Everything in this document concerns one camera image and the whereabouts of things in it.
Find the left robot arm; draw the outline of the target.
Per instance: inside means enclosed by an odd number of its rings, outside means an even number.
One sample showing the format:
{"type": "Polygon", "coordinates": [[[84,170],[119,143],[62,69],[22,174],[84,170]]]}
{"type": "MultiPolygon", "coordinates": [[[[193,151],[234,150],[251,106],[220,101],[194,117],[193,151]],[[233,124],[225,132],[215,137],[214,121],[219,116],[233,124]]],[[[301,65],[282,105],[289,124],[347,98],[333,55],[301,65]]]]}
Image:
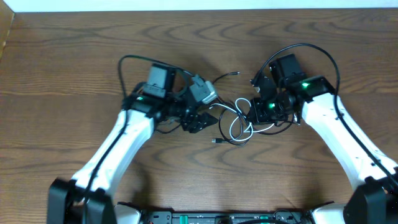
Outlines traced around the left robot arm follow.
{"type": "Polygon", "coordinates": [[[201,76],[153,63],[148,79],[125,97],[114,128],[94,156],[69,181],[51,184],[47,223],[139,223],[138,209],[113,204],[125,171],[159,123],[174,118],[189,133],[216,124],[198,108],[217,96],[212,82],[201,76]]]}

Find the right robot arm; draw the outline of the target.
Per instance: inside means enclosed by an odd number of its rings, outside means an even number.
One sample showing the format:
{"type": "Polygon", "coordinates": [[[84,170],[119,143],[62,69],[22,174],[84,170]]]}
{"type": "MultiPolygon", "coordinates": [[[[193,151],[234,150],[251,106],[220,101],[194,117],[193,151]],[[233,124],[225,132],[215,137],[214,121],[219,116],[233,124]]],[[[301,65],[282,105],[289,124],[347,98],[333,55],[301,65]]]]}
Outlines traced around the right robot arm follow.
{"type": "Polygon", "coordinates": [[[354,191],[347,204],[314,208],[302,223],[397,223],[397,162],[387,157],[355,123],[323,76],[307,77],[295,55],[268,63],[251,80],[259,97],[251,100],[251,124],[296,116],[324,140],[354,191]]]}

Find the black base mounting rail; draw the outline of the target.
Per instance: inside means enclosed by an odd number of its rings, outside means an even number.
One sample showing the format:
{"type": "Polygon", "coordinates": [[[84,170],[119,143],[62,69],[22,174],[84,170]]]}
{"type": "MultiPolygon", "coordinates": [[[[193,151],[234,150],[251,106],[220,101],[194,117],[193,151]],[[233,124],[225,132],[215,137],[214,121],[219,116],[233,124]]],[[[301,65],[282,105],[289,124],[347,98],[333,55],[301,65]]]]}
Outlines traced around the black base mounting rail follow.
{"type": "Polygon", "coordinates": [[[141,210],[131,218],[122,218],[118,223],[133,224],[179,224],[180,216],[188,215],[189,224],[222,224],[243,223],[256,220],[257,223],[315,223],[309,215],[302,212],[290,212],[288,210],[277,210],[275,212],[257,213],[231,213],[231,212],[173,212],[173,211],[150,211],[141,210]]]}

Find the cardboard box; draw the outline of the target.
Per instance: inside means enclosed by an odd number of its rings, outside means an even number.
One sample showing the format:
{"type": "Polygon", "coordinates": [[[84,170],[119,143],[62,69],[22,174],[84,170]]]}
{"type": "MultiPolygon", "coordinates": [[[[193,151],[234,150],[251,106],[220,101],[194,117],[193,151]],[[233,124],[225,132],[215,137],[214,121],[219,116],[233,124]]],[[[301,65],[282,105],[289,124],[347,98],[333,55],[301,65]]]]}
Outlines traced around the cardboard box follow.
{"type": "Polygon", "coordinates": [[[0,10],[0,56],[2,57],[15,13],[3,0],[0,3],[0,10]]]}

